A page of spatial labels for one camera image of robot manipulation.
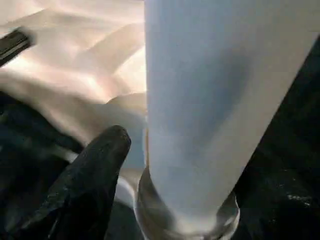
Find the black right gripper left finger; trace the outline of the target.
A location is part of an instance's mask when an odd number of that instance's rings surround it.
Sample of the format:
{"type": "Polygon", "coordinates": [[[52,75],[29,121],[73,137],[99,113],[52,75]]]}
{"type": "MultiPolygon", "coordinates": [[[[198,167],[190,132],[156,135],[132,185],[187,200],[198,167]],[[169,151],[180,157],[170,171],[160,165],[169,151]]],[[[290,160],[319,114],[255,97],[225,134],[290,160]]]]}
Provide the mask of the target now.
{"type": "Polygon", "coordinates": [[[130,147],[119,125],[105,129],[72,163],[8,147],[0,155],[1,239],[104,239],[130,147]]]}

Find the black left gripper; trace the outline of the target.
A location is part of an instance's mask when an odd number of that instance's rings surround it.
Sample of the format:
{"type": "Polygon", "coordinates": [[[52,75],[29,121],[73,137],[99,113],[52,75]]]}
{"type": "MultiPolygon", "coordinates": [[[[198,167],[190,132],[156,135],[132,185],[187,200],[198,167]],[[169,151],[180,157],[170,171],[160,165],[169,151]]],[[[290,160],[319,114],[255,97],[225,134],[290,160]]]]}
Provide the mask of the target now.
{"type": "Polygon", "coordinates": [[[24,50],[35,44],[35,34],[18,27],[0,38],[0,66],[4,66],[24,50]]]}

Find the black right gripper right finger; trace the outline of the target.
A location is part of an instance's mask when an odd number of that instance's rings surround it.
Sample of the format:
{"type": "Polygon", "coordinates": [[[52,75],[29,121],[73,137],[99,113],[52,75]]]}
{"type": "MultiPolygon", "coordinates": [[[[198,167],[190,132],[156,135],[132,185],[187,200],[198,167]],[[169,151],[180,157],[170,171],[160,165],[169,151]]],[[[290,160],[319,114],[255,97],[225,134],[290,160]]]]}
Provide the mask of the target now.
{"type": "Polygon", "coordinates": [[[291,172],[249,174],[236,185],[237,240],[318,240],[320,207],[291,172]]]}

